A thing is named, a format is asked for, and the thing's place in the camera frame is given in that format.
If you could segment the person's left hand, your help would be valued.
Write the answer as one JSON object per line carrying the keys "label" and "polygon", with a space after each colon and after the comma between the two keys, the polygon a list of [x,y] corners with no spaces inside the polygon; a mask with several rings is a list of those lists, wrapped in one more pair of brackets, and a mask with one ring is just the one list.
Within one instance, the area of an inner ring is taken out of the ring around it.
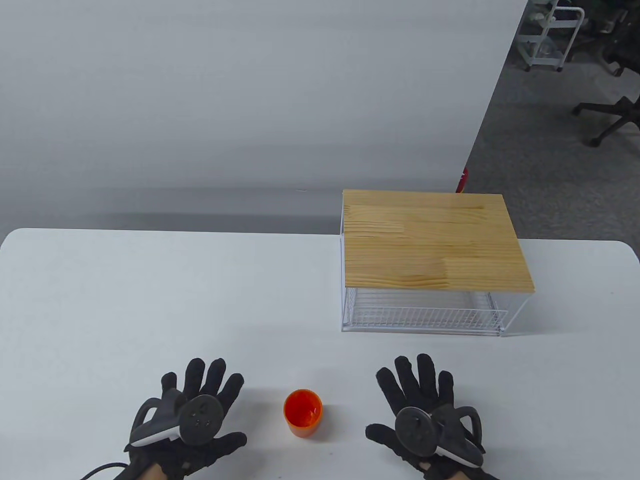
{"label": "person's left hand", "polygon": [[182,390],[176,373],[163,375],[161,396],[148,398],[135,414],[125,447],[130,463],[118,479],[142,479],[156,468],[164,479],[183,480],[245,446],[242,432],[217,436],[244,384],[241,374],[224,380],[225,374],[224,359],[205,366],[194,358]]}

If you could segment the person's right hand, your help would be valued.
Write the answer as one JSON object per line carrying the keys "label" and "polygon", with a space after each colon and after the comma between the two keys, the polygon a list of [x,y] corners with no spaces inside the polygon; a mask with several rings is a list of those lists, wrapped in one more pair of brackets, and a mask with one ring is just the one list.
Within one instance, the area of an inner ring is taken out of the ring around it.
{"label": "person's right hand", "polygon": [[395,374],[385,366],[377,371],[395,426],[371,423],[366,438],[389,448],[426,480],[493,479],[483,470],[486,450],[477,410],[455,407],[453,376],[446,370],[437,374],[430,355],[421,353],[416,361],[417,375],[406,356],[395,359]]}

